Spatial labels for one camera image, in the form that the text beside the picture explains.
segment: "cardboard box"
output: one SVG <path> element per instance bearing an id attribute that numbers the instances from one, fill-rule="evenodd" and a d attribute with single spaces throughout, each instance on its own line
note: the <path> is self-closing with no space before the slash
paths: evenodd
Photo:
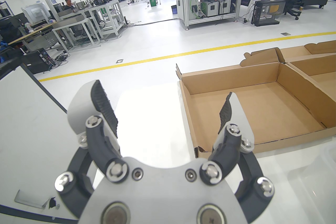
<path id="1" fill-rule="evenodd" d="M 267 52 L 273 54 L 268 59 L 276 56 L 275 49 Z M 277 61 L 245 66 L 260 56 L 247 56 L 243 65 L 186 74 L 176 68 L 196 157 L 211 154 L 220 127 L 219 112 L 231 91 L 253 130 L 254 152 L 336 134 L 335 101 L 289 65 Z"/>
<path id="2" fill-rule="evenodd" d="M 298 61 L 302 59 L 307 58 L 313 58 L 313 57 L 322 57 L 330 54 L 336 53 L 336 40 L 333 41 L 326 41 L 326 42 L 320 42 L 320 43 L 310 43 L 306 44 L 304 46 L 297 46 L 297 47 L 291 47 L 291 48 L 273 48 L 276 51 L 277 55 L 277 61 L 281 63 L 288 63 L 292 61 Z M 271 57 L 274 56 L 274 52 L 269 52 L 271 49 L 265 49 L 260 51 L 253 51 L 251 54 L 245 53 L 245 58 L 247 57 L 253 57 L 255 55 L 258 55 L 258 57 L 263 56 L 263 59 L 265 61 L 267 60 L 275 60 L 276 58 Z M 260 61 L 260 58 L 254 58 L 255 61 Z"/>
<path id="3" fill-rule="evenodd" d="M 336 55 L 292 61 L 288 65 L 336 101 Z"/>

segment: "computer monitor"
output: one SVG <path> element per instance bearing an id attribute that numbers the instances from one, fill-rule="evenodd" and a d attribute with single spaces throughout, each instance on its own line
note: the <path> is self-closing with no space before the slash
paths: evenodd
<path id="1" fill-rule="evenodd" d="M 43 20 L 48 22 L 48 18 L 50 17 L 50 13 L 43 2 L 38 2 L 30 6 L 22 7 L 21 9 L 32 25 Z"/>

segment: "control box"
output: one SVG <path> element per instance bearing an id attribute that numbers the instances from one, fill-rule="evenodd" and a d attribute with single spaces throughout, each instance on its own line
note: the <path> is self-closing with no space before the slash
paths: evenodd
<path id="1" fill-rule="evenodd" d="M 198 0 L 187 0 L 189 20 L 196 19 L 198 16 Z"/>
<path id="2" fill-rule="evenodd" d="M 207 17 L 217 16 L 218 15 L 218 1 L 202 2 L 201 9 L 202 9 L 202 12 Z"/>
<path id="3" fill-rule="evenodd" d="M 230 13 L 231 0 L 218 0 L 218 14 Z"/>

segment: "black box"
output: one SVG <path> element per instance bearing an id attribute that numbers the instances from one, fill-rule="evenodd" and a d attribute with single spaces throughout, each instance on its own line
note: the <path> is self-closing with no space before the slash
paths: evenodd
<path id="1" fill-rule="evenodd" d="M 251 23 L 257 27 L 279 24 L 285 3 L 283 0 L 257 1 L 254 6 L 253 21 Z"/>
<path id="2" fill-rule="evenodd" d="M 31 51 L 28 54 L 21 57 L 21 61 L 33 74 L 49 71 L 51 68 L 50 62 L 48 62 L 44 56 L 49 57 L 47 52 L 40 48 L 36 51 Z"/>

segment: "green trash bin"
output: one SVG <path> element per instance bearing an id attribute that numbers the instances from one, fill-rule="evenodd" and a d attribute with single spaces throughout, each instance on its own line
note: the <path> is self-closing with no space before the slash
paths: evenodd
<path id="1" fill-rule="evenodd" d="M 149 0 L 151 7 L 156 7 L 156 0 Z"/>

